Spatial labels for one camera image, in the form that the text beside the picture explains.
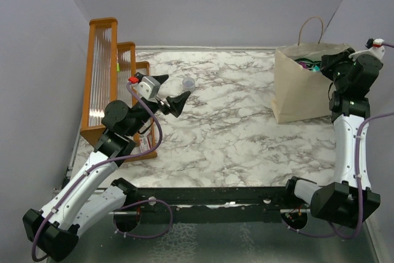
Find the beige paper bag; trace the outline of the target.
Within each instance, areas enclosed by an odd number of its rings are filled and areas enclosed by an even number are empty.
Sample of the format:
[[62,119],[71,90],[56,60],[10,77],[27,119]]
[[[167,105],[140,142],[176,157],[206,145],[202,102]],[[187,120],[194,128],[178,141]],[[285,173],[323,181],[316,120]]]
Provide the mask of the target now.
[[347,43],[332,44],[321,41],[324,23],[320,17],[320,35],[317,41],[301,42],[303,27],[298,40],[290,46],[275,50],[274,90],[271,108],[278,124],[320,118],[331,114],[329,110],[329,85],[331,80],[320,72],[304,68],[297,59],[321,61],[322,56],[338,54],[350,47]]

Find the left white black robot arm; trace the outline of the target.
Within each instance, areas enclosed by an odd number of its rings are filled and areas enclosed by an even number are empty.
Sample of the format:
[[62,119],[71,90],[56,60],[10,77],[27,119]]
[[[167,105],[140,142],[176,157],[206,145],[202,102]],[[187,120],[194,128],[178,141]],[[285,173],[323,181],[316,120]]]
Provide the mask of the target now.
[[130,210],[136,195],[118,187],[105,190],[90,200],[98,186],[128,159],[145,156],[160,145],[159,139],[149,150],[134,154],[133,136],[152,120],[158,131],[161,125],[155,115],[179,117],[191,92],[162,101],[158,92],[168,75],[149,76],[137,73],[128,79],[127,90],[137,103],[130,107],[122,100],[111,101],[104,109],[102,124],[105,130],[94,145],[84,166],[77,175],[40,210],[29,209],[22,221],[32,242],[31,257],[41,262],[48,257],[60,262],[74,249],[80,236],[104,215],[116,209]]

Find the teal snack packet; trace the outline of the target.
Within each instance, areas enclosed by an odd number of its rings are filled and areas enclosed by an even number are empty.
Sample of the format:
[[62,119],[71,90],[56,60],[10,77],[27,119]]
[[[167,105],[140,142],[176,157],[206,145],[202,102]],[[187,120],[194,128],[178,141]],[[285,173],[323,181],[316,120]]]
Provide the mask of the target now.
[[310,71],[314,72],[314,73],[320,73],[320,67],[317,65],[314,65],[312,67],[309,68]]

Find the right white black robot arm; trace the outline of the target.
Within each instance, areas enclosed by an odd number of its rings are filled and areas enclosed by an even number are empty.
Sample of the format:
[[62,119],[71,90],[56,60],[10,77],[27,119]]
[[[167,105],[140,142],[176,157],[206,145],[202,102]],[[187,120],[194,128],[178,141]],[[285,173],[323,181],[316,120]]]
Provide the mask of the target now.
[[371,45],[322,56],[320,72],[335,86],[329,100],[336,137],[334,177],[325,186],[292,177],[283,192],[287,207],[304,202],[313,217],[355,230],[379,207],[380,195],[371,190],[366,165],[371,113],[366,95],[383,67],[384,53],[383,45]]

